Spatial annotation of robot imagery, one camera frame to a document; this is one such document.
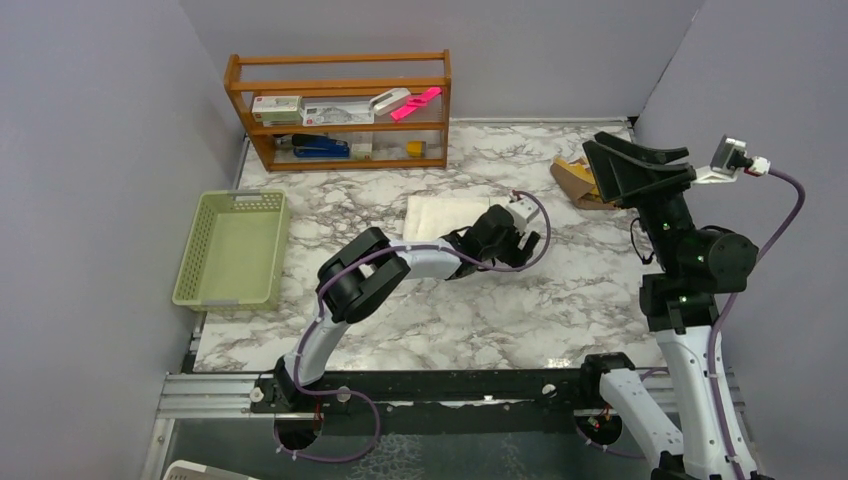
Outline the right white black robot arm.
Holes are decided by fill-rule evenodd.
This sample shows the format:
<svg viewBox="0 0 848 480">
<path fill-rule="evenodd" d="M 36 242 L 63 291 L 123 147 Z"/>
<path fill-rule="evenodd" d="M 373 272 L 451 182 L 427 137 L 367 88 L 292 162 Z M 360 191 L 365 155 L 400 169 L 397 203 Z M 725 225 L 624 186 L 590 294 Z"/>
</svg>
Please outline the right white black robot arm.
<svg viewBox="0 0 848 480">
<path fill-rule="evenodd" d="M 660 272 L 643 278 L 639 304 L 666 362 L 679 418 L 672 421 L 620 354 L 588 359 L 577 380 L 587 405 L 607 403 L 651 465 L 655 479 L 756 479 L 721 363 L 719 294 L 746 289 L 759 255 L 747 237 L 697 227 L 684 198 L 695 184 L 765 174 L 742 141 L 724 138 L 710 164 L 695 168 L 684 148 L 652 149 L 607 133 L 583 145 L 601 199 L 633 209 Z"/>
</svg>

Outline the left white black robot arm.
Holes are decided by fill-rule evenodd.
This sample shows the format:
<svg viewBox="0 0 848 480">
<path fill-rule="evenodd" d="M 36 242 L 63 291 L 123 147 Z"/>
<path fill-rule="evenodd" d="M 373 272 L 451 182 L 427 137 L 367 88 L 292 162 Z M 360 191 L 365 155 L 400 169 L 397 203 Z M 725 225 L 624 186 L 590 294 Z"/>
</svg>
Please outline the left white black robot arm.
<svg viewBox="0 0 848 480">
<path fill-rule="evenodd" d="M 488 208 L 472 226 L 429 242 L 394 241 L 377 227 L 359 234 L 317 273 L 313 319 L 273 369 L 279 401 L 294 411 L 309 406 L 314 384 L 346 331 L 375 313 L 402 282 L 520 272 L 538 263 L 535 247 L 548 246 L 550 237 L 527 227 L 547 215 L 533 196 L 521 193 Z"/>
</svg>

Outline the white towel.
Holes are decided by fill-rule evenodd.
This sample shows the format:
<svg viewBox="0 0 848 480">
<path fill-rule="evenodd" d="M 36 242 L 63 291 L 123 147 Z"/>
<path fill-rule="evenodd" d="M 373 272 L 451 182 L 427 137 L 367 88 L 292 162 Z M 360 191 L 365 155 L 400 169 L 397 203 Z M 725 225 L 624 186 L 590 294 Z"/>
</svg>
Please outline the white towel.
<svg viewBox="0 0 848 480">
<path fill-rule="evenodd" d="M 496 200 L 489 197 L 426 197 L 407 199 L 402 239 L 430 242 L 461 227 L 472 226 Z"/>
</svg>

